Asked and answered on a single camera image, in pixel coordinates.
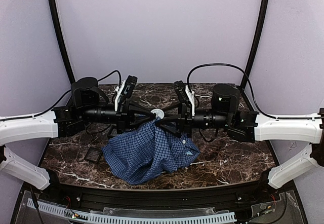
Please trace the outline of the pink pompom brooch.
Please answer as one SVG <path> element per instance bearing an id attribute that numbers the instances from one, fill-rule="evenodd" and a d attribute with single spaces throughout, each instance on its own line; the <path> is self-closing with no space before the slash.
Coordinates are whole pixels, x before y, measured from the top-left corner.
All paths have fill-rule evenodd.
<path id="1" fill-rule="evenodd" d="M 155 114 L 156 118 L 163 119 L 165 117 L 165 113 L 162 109 L 155 108 L 150 111 L 152 114 Z"/>

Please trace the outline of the blue checked shirt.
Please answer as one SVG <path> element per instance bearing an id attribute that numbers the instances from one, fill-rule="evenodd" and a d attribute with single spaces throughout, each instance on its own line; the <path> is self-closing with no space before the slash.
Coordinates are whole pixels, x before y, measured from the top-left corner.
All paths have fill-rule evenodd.
<path id="1" fill-rule="evenodd" d="M 176 137 L 155 123 L 160 118 L 142 124 L 138 129 L 110 139 L 102 147 L 112 174 L 128 184 L 139 185 L 160 176 L 190 166 L 200 151 L 190 137 Z"/>

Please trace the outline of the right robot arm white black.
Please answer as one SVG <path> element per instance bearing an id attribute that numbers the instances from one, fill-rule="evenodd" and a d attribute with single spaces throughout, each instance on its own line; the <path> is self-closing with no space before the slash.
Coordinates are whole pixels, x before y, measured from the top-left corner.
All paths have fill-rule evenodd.
<path id="1" fill-rule="evenodd" d="M 179 102 L 152 113 L 160 118 L 156 125 L 177 137 L 193 129 L 223 129 L 228 137 L 241 142 L 265 140 L 305 141 L 298 154 L 262 173 L 258 189 L 275 192 L 284 184 L 323 166 L 323 109 L 301 116 L 272 116 L 258 111 L 239 111 L 240 90 L 234 84 L 216 84 L 211 108 L 196 108 L 194 92 L 181 81 L 174 83 Z"/>

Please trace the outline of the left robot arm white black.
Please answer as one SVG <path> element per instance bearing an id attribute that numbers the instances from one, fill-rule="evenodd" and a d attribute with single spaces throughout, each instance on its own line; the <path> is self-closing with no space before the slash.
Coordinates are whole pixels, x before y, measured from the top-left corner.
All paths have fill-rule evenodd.
<path id="1" fill-rule="evenodd" d="M 154 120 L 150 110 L 130 100 L 137 78 L 128 76 L 116 88 L 114 101 L 99 88 L 98 80 L 85 77 L 71 85 L 71 104 L 46 112 L 1 118 L 1 171 L 43 191 L 58 182 L 56 174 L 16 155 L 8 143 L 70 137 L 85 130 L 89 123 L 114 124 L 118 133 Z"/>

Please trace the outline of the black square box base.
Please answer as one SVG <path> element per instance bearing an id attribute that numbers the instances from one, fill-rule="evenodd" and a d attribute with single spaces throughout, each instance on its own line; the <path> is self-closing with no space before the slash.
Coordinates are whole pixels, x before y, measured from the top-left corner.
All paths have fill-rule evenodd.
<path id="1" fill-rule="evenodd" d="M 111 139 L 117 136 L 117 132 L 115 129 L 110 129 L 107 133 L 107 138 Z"/>

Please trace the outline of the black square box lid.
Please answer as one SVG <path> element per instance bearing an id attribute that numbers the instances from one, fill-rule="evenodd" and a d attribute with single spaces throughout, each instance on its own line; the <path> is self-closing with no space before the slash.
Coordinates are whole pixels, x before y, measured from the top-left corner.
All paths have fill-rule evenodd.
<path id="1" fill-rule="evenodd" d="M 85 161 L 98 164 L 102 156 L 102 151 L 100 149 L 90 147 L 84 157 Z"/>

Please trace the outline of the right black frame post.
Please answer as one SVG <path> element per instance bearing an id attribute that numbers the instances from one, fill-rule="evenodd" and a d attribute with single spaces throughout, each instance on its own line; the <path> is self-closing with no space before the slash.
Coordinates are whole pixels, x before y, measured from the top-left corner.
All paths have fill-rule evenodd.
<path id="1" fill-rule="evenodd" d="M 253 67 L 253 64 L 255 61 L 255 57 L 256 57 L 256 54 L 258 51 L 258 46 L 259 46 L 259 42 L 260 42 L 260 38 L 261 38 L 263 26 L 264 26 L 265 17 L 266 17 L 268 2 L 269 2 L 269 0 L 261 0 L 261 3 L 260 3 L 260 9 L 259 9 L 258 20 L 256 23 L 256 29 L 255 29 L 250 53 L 248 56 L 248 60 L 246 63 L 246 67 L 245 67 L 245 73 L 247 74 L 248 77 L 251 74 L 252 67 Z"/>

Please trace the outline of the black frame post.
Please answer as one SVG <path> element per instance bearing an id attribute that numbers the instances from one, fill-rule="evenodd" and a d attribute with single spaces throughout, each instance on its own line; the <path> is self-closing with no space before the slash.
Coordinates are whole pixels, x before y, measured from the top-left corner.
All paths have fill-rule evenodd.
<path id="1" fill-rule="evenodd" d="M 59 47 L 59 51 L 61 54 L 65 72 L 66 72 L 66 75 L 68 77 L 70 84 L 73 84 L 75 82 L 75 76 L 72 71 L 72 66 L 71 66 L 67 48 L 65 45 L 65 40 L 63 37 L 63 32 L 62 32 L 62 28 L 61 28 L 61 24 L 60 24 L 56 0 L 48 0 L 48 4 L 49 4 L 52 23 L 53 23 L 53 27 L 54 27 L 54 31 L 55 31 L 55 36 L 57 39 L 57 44 Z"/>
<path id="2" fill-rule="evenodd" d="M 261 38 L 263 26 L 264 26 L 265 17 L 266 17 L 268 2 L 269 2 L 269 0 L 261 0 L 261 3 L 260 3 L 260 9 L 259 9 L 258 20 L 256 23 L 256 29 L 255 29 L 250 53 L 248 56 L 248 60 L 246 63 L 246 67 L 245 67 L 245 73 L 247 74 L 248 77 L 251 74 L 252 67 L 253 67 L 253 64 L 255 61 L 255 57 L 256 57 L 256 54 L 258 51 L 258 46 L 259 46 L 259 42 L 260 42 L 260 38 Z"/>

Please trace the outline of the black front aluminium rail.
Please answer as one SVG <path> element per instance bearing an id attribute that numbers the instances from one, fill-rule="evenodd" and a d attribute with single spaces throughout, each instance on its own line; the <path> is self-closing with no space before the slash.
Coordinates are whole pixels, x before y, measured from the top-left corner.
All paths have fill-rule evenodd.
<path id="1" fill-rule="evenodd" d="M 102 210 L 105 207 L 125 209 L 172 210 L 215 207 L 235 209 L 261 200 L 255 193 L 256 182 L 186 189 L 186 190 L 116 190 L 64 184 L 62 186 L 78 209 Z"/>

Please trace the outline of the left black frame post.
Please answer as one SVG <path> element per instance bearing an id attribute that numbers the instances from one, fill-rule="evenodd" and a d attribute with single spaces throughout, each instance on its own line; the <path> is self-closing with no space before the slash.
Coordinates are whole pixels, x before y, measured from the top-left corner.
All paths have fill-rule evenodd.
<path id="1" fill-rule="evenodd" d="M 65 72 L 66 72 L 66 75 L 68 77 L 70 84 L 73 84 L 75 82 L 75 76 L 72 71 L 72 66 L 71 66 L 67 48 L 65 45 L 65 40 L 63 37 L 63 32 L 62 32 L 62 28 L 61 28 L 61 24 L 60 24 L 56 0 L 48 0 L 48 4 L 49 4 L 52 23 L 53 23 L 53 27 L 54 27 L 54 31 L 55 31 L 55 36 L 57 39 L 57 44 L 59 47 L 59 51 L 61 54 Z"/>

